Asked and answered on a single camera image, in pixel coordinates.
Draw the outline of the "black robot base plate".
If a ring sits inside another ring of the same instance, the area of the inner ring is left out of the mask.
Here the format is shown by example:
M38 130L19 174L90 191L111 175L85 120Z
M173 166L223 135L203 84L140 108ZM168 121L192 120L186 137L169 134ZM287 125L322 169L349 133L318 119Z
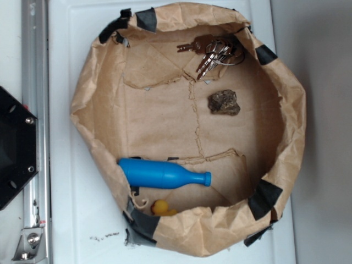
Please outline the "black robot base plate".
M37 118L1 88L1 210L37 174Z

